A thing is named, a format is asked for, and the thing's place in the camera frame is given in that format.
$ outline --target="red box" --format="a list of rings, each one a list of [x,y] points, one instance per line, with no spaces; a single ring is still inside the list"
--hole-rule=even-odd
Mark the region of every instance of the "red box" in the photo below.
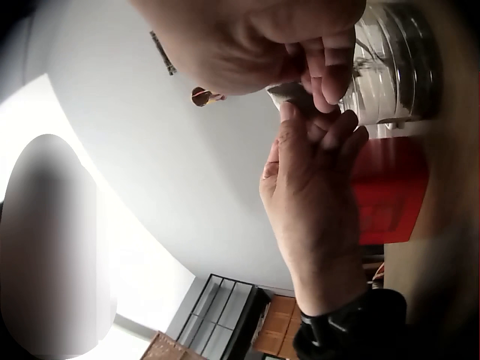
[[[369,140],[352,174],[360,245],[408,241],[428,177],[423,150],[408,137]]]

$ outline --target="wrist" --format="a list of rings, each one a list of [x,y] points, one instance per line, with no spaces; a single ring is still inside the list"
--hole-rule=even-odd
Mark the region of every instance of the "wrist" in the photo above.
[[[352,255],[328,266],[290,271],[300,310],[308,316],[335,311],[367,291],[361,257]]]

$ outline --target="black sleeve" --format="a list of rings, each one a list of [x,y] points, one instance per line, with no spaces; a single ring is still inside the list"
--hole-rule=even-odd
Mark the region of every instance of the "black sleeve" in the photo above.
[[[333,313],[309,317],[293,341],[300,360],[409,359],[407,304],[393,290],[369,290]]]

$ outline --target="glass jar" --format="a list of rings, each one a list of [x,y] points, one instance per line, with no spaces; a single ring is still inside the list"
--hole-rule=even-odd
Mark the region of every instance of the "glass jar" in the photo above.
[[[355,25],[350,87],[340,100],[363,125],[421,120],[438,109],[441,62],[421,12],[411,4],[369,4]]]

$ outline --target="hand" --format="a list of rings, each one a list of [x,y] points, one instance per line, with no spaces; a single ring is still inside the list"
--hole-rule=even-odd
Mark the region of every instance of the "hand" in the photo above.
[[[300,309],[317,316],[366,291],[358,209],[350,173],[368,140],[352,111],[309,140],[307,121],[280,107],[280,131],[268,156],[260,196],[287,264]]]
[[[174,66],[225,95],[302,81],[321,112],[351,79],[365,0],[131,0]]]

